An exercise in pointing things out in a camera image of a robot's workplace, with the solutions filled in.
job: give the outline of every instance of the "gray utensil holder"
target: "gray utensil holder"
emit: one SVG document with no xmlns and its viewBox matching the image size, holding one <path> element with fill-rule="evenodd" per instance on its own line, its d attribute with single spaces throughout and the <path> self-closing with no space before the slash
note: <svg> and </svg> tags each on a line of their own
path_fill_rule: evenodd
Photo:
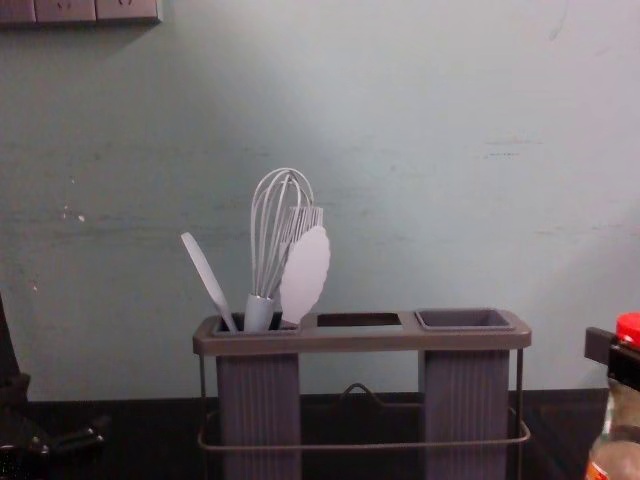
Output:
<svg viewBox="0 0 640 480">
<path fill-rule="evenodd" d="M 234 318 L 241 325 L 242 315 Z M 276 314 L 272 331 L 231 334 L 212 317 L 194 334 L 203 405 L 207 356 L 216 357 L 220 397 L 221 445 L 208 445 L 203 432 L 199 445 L 206 453 L 222 454 L 226 480 L 299 480 L 303 451 L 417 448 L 424 454 L 426 480 L 500 480 L 506 477 L 507 445 L 517 445 L 520 471 L 520 444 L 528 438 L 522 422 L 522 352 L 531 344 L 531 330 L 514 314 L 423 310 L 308 315 L 296 329 L 279 330 L 279 323 Z M 420 352 L 421 442 L 301 445 L 300 353 L 401 350 Z M 518 351 L 517 431 L 511 437 L 510 350 Z"/>
</svg>

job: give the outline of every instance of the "electrical outlet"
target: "electrical outlet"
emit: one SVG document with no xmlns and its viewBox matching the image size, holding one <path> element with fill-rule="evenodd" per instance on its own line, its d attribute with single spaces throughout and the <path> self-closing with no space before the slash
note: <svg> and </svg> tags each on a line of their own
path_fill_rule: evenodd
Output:
<svg viewBox="0 0 640 480">
<path fill-rule="evenodd" d="M 35 23 L 33 0 L 0 0 L 0 25 Z"/>
<path fill-rule="evenodd" d="M 96 0 L 98 20 L 151 20 L 160 16 L 160 0 Z"/>
<path fill-rule="evenodd" d="M 95 22 L 94 0 L 36 0 L 38 23 Z"/>
</svg>

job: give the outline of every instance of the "dark countertop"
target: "dark countertop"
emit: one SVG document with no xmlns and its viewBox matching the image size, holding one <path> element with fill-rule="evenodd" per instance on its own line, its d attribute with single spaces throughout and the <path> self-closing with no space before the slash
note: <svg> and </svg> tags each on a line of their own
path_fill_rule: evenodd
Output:
<svg viewBox="0 0 640 480">
<path fill-rule="evenodd" d="M 383 397 L 386 401 L 407 401 L 411 394 Z M 358 398 L 354 396 L 344 407 L 351 409 L 344 418 L 353 422 L 366 421 L 364 415 L 371 413 Z M 335 397 L 303 398 L 306 432 L 321 431 L 326 422 L 322 425 L 317 415 L 305 414 L 304 406 L 327 401 L 335 401 Z M 602 427 L 605 403 L 606 391 L 602 390 L 526 392 L 524 420 L 533 438 L 523 449 L 523 479 L 582 480 L 589 448 Z M 32 403 L 25 412 L 52 434 L 81 428 L 100 415 L 112 417 L 111 435 L 101 456 L 58 462 L 50 480 L 203 478 L 203 457 L 196 445 L 201 419 L 198 399 L 45 402 Z M 336 422 L 336 426 L 348 429 L 347 423 Z M 388 418 L 380 428 L 394 430 L 390 435 L 403 435 L 404 431 L 414 432 L 415 423 L 411 417 Z M 419 478 L 415 452 L 316 453 L 304 459 L 305 479 L 323 475 L 336 480 Z M 210 471 L 215 472 L 217 462 L 211 462 Z"/>
</svg>

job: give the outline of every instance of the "white spatula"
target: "white spatula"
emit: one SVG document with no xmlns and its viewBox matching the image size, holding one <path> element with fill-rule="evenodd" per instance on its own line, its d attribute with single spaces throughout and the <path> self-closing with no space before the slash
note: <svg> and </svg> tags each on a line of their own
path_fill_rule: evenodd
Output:
<svg viewBox="0 0 640 480">
<path fill-rule="evenodd" d="M 196 239 L 193 238 L 193 235 L 189 232 L 183 233 L 180 238 L 182 238 L 184 246 L 187 247 L 189 256 L 191 257 L 191 260 L 193 260 L 193 264 L 196 266 L 196 270 L 198 270 L 198 274 L 200 275 L 207 292 L 209 292 L 211 300 L 213 300 L 213 303 L 220 312 L 225 325 L 230 332 L 237 332 L 238 329 L 236 328 L 236 324 L 231 316 L 231 310 L 229 310 L 227 299 L 225 298 L 224 293 L 222 293 L 222 288 L 220 288 L 220 284 L 218 283 L 218 280 L 216 280 L 216 277 L 211 270 L 211 266 L 209 265 L 209 262 L 207 262 L 207 258 L 200 249 L 198 242 L 196 242 Z"/>
<path fill-rule="evenodd" d="M 327 279 L 331 250 L 324 227 L 313 227 L 289 252 L 280 283 L 282 320 L 298 325 L 316 304 Z"/>
</svg>

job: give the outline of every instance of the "utensil holder compartment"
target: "utensil holder compartment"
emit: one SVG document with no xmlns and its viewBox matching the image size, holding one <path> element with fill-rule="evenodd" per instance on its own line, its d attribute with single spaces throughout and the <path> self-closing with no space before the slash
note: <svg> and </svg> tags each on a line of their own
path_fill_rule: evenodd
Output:
<svg viewBox="0 0 640 480">
<path fill-rule="evenodd" d="M 244 331 L 244 313 L 232 313 L 233 322 L 238 327 L 237 332 L 230 332 L 224 322 L 217 322 L 213 334 L 218 337 L 249 337 L 249 336 L 265 336 L 265 335 L 291 335 L 298 331 L 297 326 L 285 325 L 282 322 L 282 312 L 275 312 L 271 317 L 269 330 L 264 332 L 245 332 Z"/>
<path fill-rule="evenodd" d="M 224 332 L 219 318 L 206 319 L 194 334 L 193 345 L 200 357 L 205 419 L 213 416 L 204 407 L 205 357 L 216 357 L 219 436 L 211 436 L 203 426 L 199 445 L 205 456 L 222 455 L 226 480 L 299 480 L 303 463 L 306 480 L 322 478 L 317 472 L 327 465 L 320 459 L 321 452 L 348 455 L 345 465 L 354 468 L 372 465 L 364 459 L 371 452 L 401 456 L 405 461 L 387 468 L 403 471 L 406 461 L 418 459 L 411 471 L 418 472 L 416 478 L 427 480 L 499 480 L 506 478 L 507 445 L 513 445 L 517 448 L 516 478 L 520 478 L 519 446 L 529 438 L 522 422 L 522 352 L 531 343 L 531 331 L 509 312 L 482 313 L 485 310 L 464 318 L 452 311 L 426 311 L 430 318 L 440 316 L 438 329 L 425 328 L 417 312 L 309 315 L 293 331 L 246 334 Z M 442 326 L 442 316 L 451 325 Z M 275 317 L 272 325 L 277 324 Z M 489 318 L 505 328 L 478 325 L 469 329 L 469 318 Z M 419 352 L 421 401 L 399 407 L 415 415 L 413 431 L 394 437 L 397 430 L 383 419 L 385 412 L 398 407 L 381 402 L 366 388 L 377 416 L 368 417 L 355 430 L 348 428 L 353 433 L 348 438 L 331 439 L 334 425 L 344 427 L 357 421 L 341 417 L 337 407 L 316 406 L 325 408 L 327 417 L 316 422 L 315 430 L 301 423 L 300 353 L 389 350 Z M 511 428 L 506 415 L 510 350 L 518 351 L 518 402 Z M 389 476 L 393 477 L 393 471 L 389 470 Z"/>
</svg>

